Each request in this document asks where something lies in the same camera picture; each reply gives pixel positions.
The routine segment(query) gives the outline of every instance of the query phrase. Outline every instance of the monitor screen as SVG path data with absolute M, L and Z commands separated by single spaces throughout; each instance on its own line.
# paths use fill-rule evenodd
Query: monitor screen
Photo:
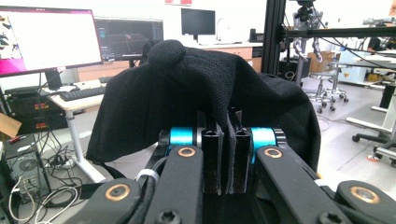
M 215 35 L 215 11 L 182 8 L 181 33 L 183 35 L 195 35 L 195 37 L 197 37 L 198 35 Z
M 162 21 L 95 18 L 95 24 L 105 61 L 139 58 L 147 42 L 163 40 Z
M 89 9 L 0 7 L 0 77 L 102 62 Z

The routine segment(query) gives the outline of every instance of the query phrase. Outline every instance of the white desk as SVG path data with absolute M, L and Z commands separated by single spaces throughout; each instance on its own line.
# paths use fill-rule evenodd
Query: white desk
M 92 88 L 99 87 L 101 84 L 99 80 L 87 81 L 82 83 L 77 83 L 81 89 L 83 88 Z M 90 179 L 95 182 L 103 182 L 106 178 L 99 173 L 87 160 L 85 160 L 84 155 L 82 153 L 81 143 L 78 138 L 78 130 L 75 121 L 75 117 L 73 112 L 81 109 L 85 109 L 91 106 L 99 105 L 102 103 L 103 95 L 97 95 L 92 97 L 87 97 L 80 100 L 75 101 L 64 101 L 59 95 L 51 96 L 51 101 L 58 105 L 61 109 L 66 113 L 67 126 L 70 131 L 70 135 L 73 142 L 73 147 L 75 150 L 75 156 L 73 157 L 73 161 L 81 168 L 81 170 L 90 177 Z

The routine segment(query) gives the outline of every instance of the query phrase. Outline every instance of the cardboard box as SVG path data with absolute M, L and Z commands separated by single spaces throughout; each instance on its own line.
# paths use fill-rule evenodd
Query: cardboard box
M 20 127 L 21 123 L 19 121 L 12 119 L 3 113 L 0 113 L 0 132 L 5 133 L 9 137 L 13 138 L 17 136 Z
M 334 57 L 336 58 L 335 53 L 322 51 L 320 54 L 323 60 L 321 63 L 318 63 L 317 56 L 315 55 L 315 53 L 314 52 L 308 53 L 308 58 L 311 58 L 311 65 L 309 66 L 310 73 L 330 71 L 331 68 L 328 66 L 328 63 L 332 62 Z
M 262 71 L 262 58 L 247 59 L 247 62 L 253 67 L 254 71 L 260 73 Z

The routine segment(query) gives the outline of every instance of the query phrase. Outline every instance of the black metal frame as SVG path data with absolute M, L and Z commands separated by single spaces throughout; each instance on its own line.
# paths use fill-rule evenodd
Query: black metal frame
M 396 36 L 396 27 L 347 28 L 295 31 L 283 28 L 287 0 L 267 0 L 262 41 L 262 73 L 277 75 L 280 42 L 293 37 L 372 37 Z

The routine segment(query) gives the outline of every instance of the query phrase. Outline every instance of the floor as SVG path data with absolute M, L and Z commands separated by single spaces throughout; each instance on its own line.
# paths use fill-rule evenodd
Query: floor
M 303 83 L 305 89 L 313 90 L 317 87 L 318 80 L 304 78 Z M 326 82 L 324 85 L 330 88 L 332 83 Z M 336 189 L 339 181 L 355 179 L 378 187 L 396 200 L 396 168 L 390 166 L 389 158 L 384 156 L 382 160 L 377 162 L 366 159 L 366 156 L 372 154 L 373 147 L 378 145 L 378 143 L 364 139 L 361 139 L 358 143 L 351 140 L 351 137 L 356 133 L 377 135 L 377 132 L 346 122 L 347 117 L 352 117 L 381 125 L 385 113 L 374 111 L 371 106 L 379 105 L 382 91 L 342 83 L 339 84 L 339 88 L 346 91 L 349 102 L 345 103 L 342 99 L 337 99 L 334 104 L 336 107 L 335 111 L 331 111 L 326 107 L 323 108 L 321 114 L 317 113 L 322 134 L 318 172 L 323 176 L 323 179 L 328 181 L 329 186 L 333 190 Z M 318 108 L 318 103 L 313 102 L 312 104 L 314 108 Z M 96 115 L 97 111 L 95 110 L 76 115 L 79 137 L 83 148 L 87 148 L 89 143 Z M 57 130 L 55 135 L 64 146 L 68 145 L 72 148 L 67 129 Z M 152 149 L 153 147 L 150 147 L 131 157 L 120 158 L 117 163 L 113 162 L 110 165 L 122 171 L 127 171 L 125 175 L 134 178 L 137 172 L 144 168 Z M 46 154 L 50 154 L 52 151 L 48 148 L 45 150 L 48 151 Z M 102 168 L 99 167 L 98 169 L 106 177 L 111 178 Z M 89 178 L 79 171 L 78 168 L 74 168 L 74 174 L 80 176 L 84 183 L 90 182 Z M 74 214 L 83 204 L 69 208 L 66 214 L 56 219 L 56 222 L 62 223 L 67 219 L 67 214 Z M 30 209 L 28 204 L 26 204 L 21 208 L 21 214 L 29 214 Z

